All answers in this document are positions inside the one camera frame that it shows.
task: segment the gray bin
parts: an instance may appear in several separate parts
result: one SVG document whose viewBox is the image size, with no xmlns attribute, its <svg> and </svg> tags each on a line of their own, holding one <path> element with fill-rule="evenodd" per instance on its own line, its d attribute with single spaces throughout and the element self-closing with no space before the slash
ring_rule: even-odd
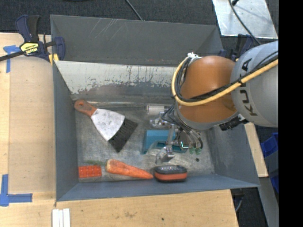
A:
<svg viewBox="0 0 303 227">
<path fill-rule="evenodd" d="M 257 171 L 243 125 L 202 132 L 200 155 L 176 153 L 169 164 L 184 165 L 188 178 L 160 183 L 112 176 L 93 182 L 78 178 L 89 160 L 116 158 L 152 173 L 156 149 L 141 154 L 144 132 L 152 129 L 148 104 L 170 105 L 170 82 L 188 52 L 218 54 L 217 27 L 122 19 L 51 16 L 52 36 L 66 42 L 66 57 L 53 66 L 58 201 L 129 197 L 256 187 Z M 105 142 L 91 120 L 73 103 L 84 98 L 96 107 L 116 110 L 139 126 L 120 153 Z"/>
</svg>

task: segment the toy carrot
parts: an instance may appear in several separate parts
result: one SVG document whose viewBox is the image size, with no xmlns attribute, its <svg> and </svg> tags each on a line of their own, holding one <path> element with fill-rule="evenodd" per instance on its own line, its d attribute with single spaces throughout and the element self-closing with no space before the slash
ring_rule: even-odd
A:
<svg viewBox="0 0 303 227">
<path fill-rule="evenodd" d="M 125 175 L 143 179 L 152 179 L 153 175 L 145 170 L 137 168 L 135 166 L 130 166 L 122 161 L 115 159 L 109 159 L 106 162 L 105 170 L 109 173 Z"/>
</svg>

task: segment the wooden table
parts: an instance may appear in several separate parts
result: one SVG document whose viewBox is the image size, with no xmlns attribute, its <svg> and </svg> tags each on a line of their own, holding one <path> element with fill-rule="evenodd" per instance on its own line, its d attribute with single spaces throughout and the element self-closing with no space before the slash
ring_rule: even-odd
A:
<svg viewBox="0 0 303 227">
<path fill-rule="evenodd" d="M 0 33 L 4 46 L 23 42 Z M 55 201 L 53 79 L 51 64 L 36 57 L 0 62 L 0 181 L 9 193 L 33 193 L 29 203 L 0 207 L 0 226 L 51 226 L 53 209 L 69 208 L 72 227 L 237 227 L 230 190 L 85 201 Z M 245 125 L 259 176 L 268 176 L 253 124 Z"/>
</svg>

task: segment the clamp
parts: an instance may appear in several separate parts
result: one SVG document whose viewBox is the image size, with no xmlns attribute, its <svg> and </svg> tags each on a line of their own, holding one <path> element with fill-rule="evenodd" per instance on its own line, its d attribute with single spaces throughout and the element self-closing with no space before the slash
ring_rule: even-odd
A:
<svg viewBox="0 0 303 227">
<path fill-rule="evenodd" d="M 16 28 L 22 35 L 24 42 L 19 46 L 20 51 L 0 57 L 0 61 L 8 60 L 20 55 L 35 56 L 52 63 L 52 55 L 47 51 L 50 46 L 56 45 L 56 54 L 59 60 L 65 56 L 65 44 L 62 37 L 55 37 L 53 41 L 39 41 L 37 33 L 37 24 L 40 16 L 22 15 L 16 20 Z"/>
</svg>

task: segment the black carpet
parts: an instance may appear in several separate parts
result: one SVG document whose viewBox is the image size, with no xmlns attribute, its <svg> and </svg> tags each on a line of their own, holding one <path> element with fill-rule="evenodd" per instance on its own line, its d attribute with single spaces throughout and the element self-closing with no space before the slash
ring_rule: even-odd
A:
<svg viewBox="0 0 303 227">
<path fill-rule="evenodd" d="M 15 20 L 23 15 L 40 15 L 38 33 L 49 35 L 50 15 L 143 19 L 171 23 L 218 25 L 212 0 L 0 0 L 0 32 L 16 33 Z M 279 34 L 279 0 L 266 0 L 277 34 Z M 221 37 L 224 49 L 234 49 L 235 37 Z M 270 40 L 259 39 L 262 44 Z M 257 127 L 260 142 L 278 132 L 275 128 Z M 240 227 L 266 227 L 266 219 L 257 189 L 245 189 L 238 211 Z"/>
</svg>

